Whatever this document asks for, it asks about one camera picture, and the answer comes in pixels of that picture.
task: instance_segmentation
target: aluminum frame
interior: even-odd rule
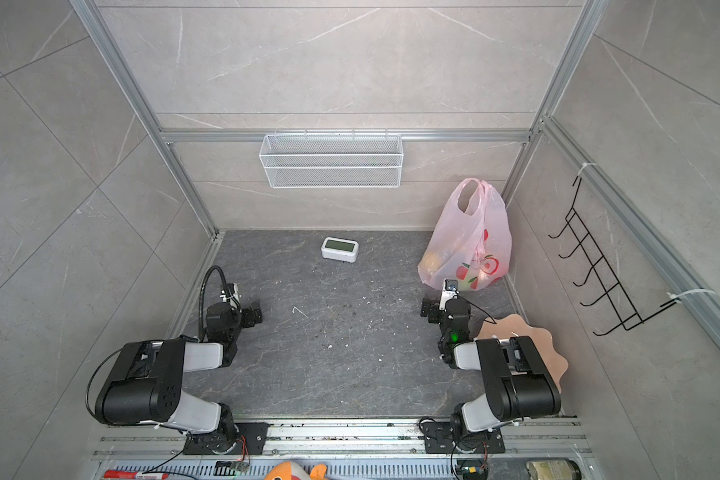
[[[543,118],[540,125],[573,168],[578,170],[582,164],[594,162],[554,117]],[[580,176],[675,293],[710,288],[600,167],[591,165]],[[684,296],[682,304],[720,348],[720,298],[699,293]]]
[[[144,93],[142,93],[133,74],[128,69],[128,65],[123,60],[123,55],[106,27],[98,7],[92,0],[70,0],[70,3],[99,49],[106,66],[109,67],[120,89],[123,90],[128,103],[130,103],[139,121],[144,126],[144,130],[146,130],[158,153],[165,161],[168,170],[179,184],[179,188],[181,188],[184,197],[186,197],[187,202],[194,210],[198,220],[200,220],[202,227],[206,230],[208,236],[213,238],[219,233],[219,229],[214,225],[208,209],[197,193],[192,179],[184,171],[176,152],[160,138],[160,124],[157,122],[154,110],[147,102]]]
[[[512,196],[520,184],[520,178],[523,177],[525,169],[528,168],[528,162],[533,156],[536,145],[538,144],[536,139],[539,134],[542,119],[552,115],[557,108],[557,104],[563,97],[568,82],[576,71],[576,66],[584,55],[586,46],[592,39],[592,34],[595,32],[595,28],[600,22],[600,19],[603,17],[609,1],[610,0],[587,0],[584,6],[581,7],[581,14],[576,21],[574,31],[568,39],[563,57],[557,65],[557,70],[555,70],[552,76],[550,86],[547,89],[547,93],[544,94],[544,99],[541,101],[541,106],[536,113],[536,118],[534,118],[533,126],[531,127],[530,142],[520,151],[507,178],[507,183],[504,184],[504,188],[501,191],[501,197],[505,203],[508,204],[512,200]]]
[[[450,452],[425,453],[418,420],[418,417],[236,417],[237,422],[267,422],[270,425],[264,453],[252,457],[257,465],[260,462],[280,463],[288,459],[300,462],[333,460],[331,463],[335,465],[357,460],[375,465],[401,460],[411,463],[447,463]],[[101,434],[96,434],[92,445],[94,453],[90,458],[92,462],[100,462],[97,465],[100,473],[107,468],[156,465],[180,452],[184,443],[181,434],[167,428],[102,427],[100,431]],[[507,451],[492,455],[492,458],[571,458],[587,467],[593,475],[592,479],[601,478],[578,418],[533,418],[518,426],[502,427],[501,434]],[[459,458],[482,456],[456,452],[454,459]],[[167,466],[195,466],[197,469],[211,466],[216,460],[235,459],[235,456],[178,456]],[[195,470],[192,474],[197,475],[198,472]],[[214,478],[212,475],[200,476]],[[382,476],[396,478],[394,475]]]
[[[403,141],[528,141],[530,130],[522,128],[486,129],[219,129],[163,130],[161,137],[169,143],[179,142],[260,142],[270,134],[396,134]]]

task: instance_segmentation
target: black wire rack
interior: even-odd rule
[[[600,283],[600,286],[603,288],[603,294],[598,296],[594,302],[592,302],[592,303],[579,302],[579,303],[582,306],[592,306],[595,303],[601,301],[603,298],[607,298],[608,302],[610,302],[610,305],[614,308],[614,312],[616,313],[616,318],[619,319],[619,322],[612,329],[608,330],[605,333],[598,333],[598,332],[593,332],[593,333],[597,336],[608,335],[609,333],[613,332],[615,329],[619,328],[620,326],[623,327],[624,330],[632,330],[636,326],[642,325],[646,321],[652,319],[654,316],[662,313],[664,310],[667,310],[668,308],[672,307],[672,305],[675,305],[676,303],[678,303],[677,300],[675,300],[675,299],[669,300],[668,302],[664,302],[661,305],[659,305],[659,309],[656,312],[652,313],[651,315],[645,316],[645,317],[643,317],[640,314],[640,312],[637,311],[637,308],[635,308],[635,304],[632,302],[632,299],[630,298],[630,294],[627,293],[626,290],[624,290],[624,285],[622,285],[621,280],[619,279],[616,272],[614,272],[614,268],[610,265],[610,262],[608,261],[608,259],[605,258],[605,255],[603,254],[603,251],[600,248],[600,245],[597,244],[597,240],[595,240],[595,237],[590,232],[590,229],[588,229],[586,227],[584,219],[582,219],[581,216],[579,216],[579,213],[576,211],[576,198],[579,196],[579,189],[581,188],[581,177],[576,177],[576,180],[574,180],[574,184],[571,185],[571,187],[576,187],[576,193],[574,194],[573,201],[570,203],[570,208],[568,209],[568,213],[565,215],[565,226],[563,226],[563,229],[557,235],[554,235],[554,236],[549,235],[549,238],[553,238],[553,239],[559,238],[560,235],[563,234],[563,232],[565,232],[566,230],[570,230],[570,232],[576,238],[576,241],[578,242],[578,244],[576,244],[576,247],[569,254],[567,254],[567,255],[558,254],[557,256],[559,256],[562,259],[570,258],[571,255],[576,253],[576,250],[581,248],[581,251],[584,252],[584,255],[586,257],[586,261],[589,262],[589,264],[590,264],[590,268],[586,272],[586,277],[584,278],[583,282],[581,282],[581,283],[573,282],[573,284],[576,286],[584,286],[584,284],[586,284],[586,282],[590,279],[590,275],[592,275],[592,273],[594,272],[595,277],[597,278],[597,281]],[[571,225],[571,222],[574,219],[578,220],[578,223],[581,224],[581,226],[584,228],[584,231],[586,232],[581,237],[578,235],[576,230]],[[587,237],[589,237],[589,239],[592,241],[592,244],[595,245],[595,248],[597,248],[598,257],[595,260],[593,260],[594,255],[591,256],[586,251],[586,248],[584,248],[584,241],[586,240]],[[616,282],[612,286],[607,287],[607,288],[606,288],[605,283],[603,282],[603,279],[601,278],[600,274],[597,272],[597,268],[596,268],[597,265],[601,264],[601,263],[605,264],[608,267],[608,270],[610,270],[611,275],[613,275],[614,278],[616,279]],[[616,308],[614,299],[611,298],[611,294],[615,291],[617,292],[618,291],[617,289],[621,290],[621,293],[624,294],[624,297],[626,298],[627,302],[629,302],[629,305],[632,308],[633,313],[631,315],[627,316],[626,318],[622,318],[622,314],[619,312],[619,309]],[[637,318],[637,321],[632,326],[628,326],[626,323],[628,321],[632,320],[633,318]]]

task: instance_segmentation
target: dark gray floor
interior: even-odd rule
[[[243,331],[231,367],[187,374],[184,389],[234,413],[288,416],[446,415],[476,398],[480,374],[442,363],[438,326],[419,316],[423,295],[439,294],[416,271],[431,235],[228,232],[216,264],[243,306],[261,301],[264,323]],[[357,262],[323,259],[326,236],[359,242]],[[218,285],[214,274],[206,306]],[[497,318],[514,312],[503,281],[464,296]]]

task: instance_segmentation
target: ventilation grille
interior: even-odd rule
[[[397,134],[270,134],[259,152],[273,188],[399,187]]]
[[[202,478],[213,480],[216,478],[240,478],[240,479],[261,479],[264,478],[272,468],[280,463],[287,462],[287,459],[260,460],[257,459],[246,473],[233,472],[228,468],[215,470],[216,460],[174,460],[170,464],[161,467],[160,470],[174,473],[185,473]],[[377,458],[353,459],[353,460],[325,460],[297,462],[307,472],[319,463],[328,466],[326,478],[331,480],[448,480],[451,478],[451,471],[448,469],[448,461],[444,459],[410,459],[410,460],[386,460]],[[158,466],[160,462],[149,461],[122,461],[118,462],[113,470],[125,472],[142,472],[149,468]]]

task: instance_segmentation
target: wire basket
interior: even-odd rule
[[[399,187],[398,134],[270,134],[259,158],[272,188]]]

